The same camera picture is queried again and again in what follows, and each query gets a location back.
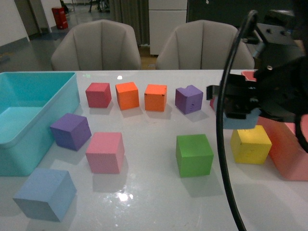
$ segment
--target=doorway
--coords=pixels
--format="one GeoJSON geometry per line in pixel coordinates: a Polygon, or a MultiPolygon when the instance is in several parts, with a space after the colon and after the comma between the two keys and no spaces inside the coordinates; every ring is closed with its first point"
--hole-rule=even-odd
{"type": "Polygon", "coordinates": [[[34,39],[40,35],[40,29],[34,16],[29,0],[14,0],[24,23],[29,39],[34,39]]]}

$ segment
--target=orange cube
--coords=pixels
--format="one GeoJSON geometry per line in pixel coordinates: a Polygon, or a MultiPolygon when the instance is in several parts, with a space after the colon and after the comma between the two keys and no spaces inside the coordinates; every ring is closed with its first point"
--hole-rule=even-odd
{"type": "Polygon", "coordinates": [[[115,90],[120,110],[139,107],[139,92],[134,82],[116,84],[115,90]]]}
{"type": "Polygon", "coordinates": [[[145,110],[163,112],[166,102],[167,86],[149,84],[144,93],[145,110]]]}

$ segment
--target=curtain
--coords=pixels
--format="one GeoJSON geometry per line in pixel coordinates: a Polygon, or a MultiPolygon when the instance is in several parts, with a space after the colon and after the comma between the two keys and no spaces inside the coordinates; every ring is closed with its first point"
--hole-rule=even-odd
{"type": "Polygon", "coordinates": [[[148,0],[109,0],[109,4],[113,21],[133,27],[138,45],[150,44],[148,0]]]}

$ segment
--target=white cabinet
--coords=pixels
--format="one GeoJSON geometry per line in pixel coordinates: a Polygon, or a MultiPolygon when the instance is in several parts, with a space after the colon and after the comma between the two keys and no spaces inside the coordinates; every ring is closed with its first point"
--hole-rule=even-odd
{"type": "Polygon", "coordinates": [[[186,23],[187,0],[149,0],[150,54],[158,55],[170,32],[186,23]]]}

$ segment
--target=chair back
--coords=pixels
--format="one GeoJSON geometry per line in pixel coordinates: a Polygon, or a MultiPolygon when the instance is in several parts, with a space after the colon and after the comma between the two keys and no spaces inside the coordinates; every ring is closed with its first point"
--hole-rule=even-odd
{"type": "MultiPolygon", "coordinates": [[[[223,69],[237,29],[231,25],[199,20],[180,25],[167,38],[158,55],[157,69],[223,69]]],[[[254,59],[240,43],[233,69],[253,69],[254,59]]]]}
{"type": "Polygon", "coordinates": [[[55,71],[139,70],[141,60],[133,28],[103,19],[72,28],[51,65],[55,71]]]}

